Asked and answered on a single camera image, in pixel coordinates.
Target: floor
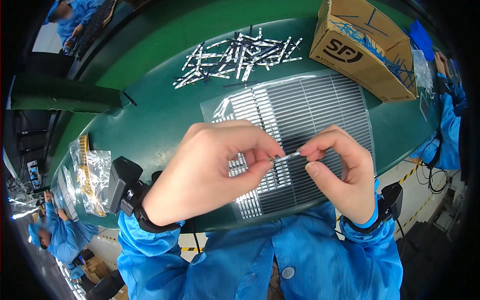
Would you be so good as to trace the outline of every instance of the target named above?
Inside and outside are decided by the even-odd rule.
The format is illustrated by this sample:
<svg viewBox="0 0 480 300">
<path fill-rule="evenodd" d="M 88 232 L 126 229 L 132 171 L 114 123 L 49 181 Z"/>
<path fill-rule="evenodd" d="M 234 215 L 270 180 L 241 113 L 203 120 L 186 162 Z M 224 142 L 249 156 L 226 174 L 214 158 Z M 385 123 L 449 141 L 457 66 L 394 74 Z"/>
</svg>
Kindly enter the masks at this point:
<svg viewBox="0 0 480 300">
<path fill-rule="evenodd" d="M 380 192 L 381 189 L 386 185 L 404 178 L 405 175 L 409 174 L 410 171 L 415 168 L 415 166 L 416 165 L 414 163 L 408 160 L 400 162 L 398 165 L 379 177 L 380 186 L 377 192 Z M 455 172 L 455 170 L 449 171 L 449 176 L 455 174 Z M 417 172 L 414 172 L 404 182 L 401 183 L 404 194 L 402 210 L 398 220 L 400 221 L 400 224 L 402 224 L 405 234 L 410 230 L 415 221 L 427 221 L 434 213 L 442 199 L 442 194 L 432 195 L 432 193 L 428 190 L 427 185 L 419 184 L 417 175 L 421 183 L 426 182 L 426 179 L 424 179 L 422 175 L 422 170 L 419 168 Z M 445 180 L 446 177 L 444 173 L 437 173 L 433 177 L 433 186 L 435 188 L 441 187 L 445 183 Z M 454 176 L 452 186 L 463 186 L 463 183 L 460 181 L 460 173 L 457 173 Z M 118 243 L 118 233 L 118 230 L 99 227 L 99 235 L 94 237 L 87 245 L 87 247 L 92 250 L 95 255 L 102 258 L 112 270 L 117 269 L 117 257 L 121 252 L 121 246 Z M 338 234 L 338 236 L 340 239 L 344 239 L 342 235 Z M 400 237 L 401 232 L 397 225 L 395 229 L 395 240 Z M 204 247 L 207 241 L 205 234 L 197 233 L 197 239 L 200 247 Z M 180 234 L 179 245 L 180 247 L 184 248 L 181 252 L 181 256 L 189 262 L 198 253 L 193 234 Z M 186 251 L 185 248 L 195 249 L 193 251 Z"/>
</svg>

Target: factory workstation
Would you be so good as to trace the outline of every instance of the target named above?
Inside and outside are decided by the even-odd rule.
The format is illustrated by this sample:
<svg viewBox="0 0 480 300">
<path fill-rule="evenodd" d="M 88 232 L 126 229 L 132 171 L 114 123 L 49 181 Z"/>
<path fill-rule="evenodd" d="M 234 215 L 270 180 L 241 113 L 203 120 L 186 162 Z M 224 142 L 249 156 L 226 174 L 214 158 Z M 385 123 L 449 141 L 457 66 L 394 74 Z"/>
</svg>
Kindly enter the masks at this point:
<svg viewBox="0 0 480 300">
<path fill-rule="evenodd" d="M 35 3 L 2 84 L 12 299 L 443 293 L 478 120 L 427 2 Z"/>
</svg>

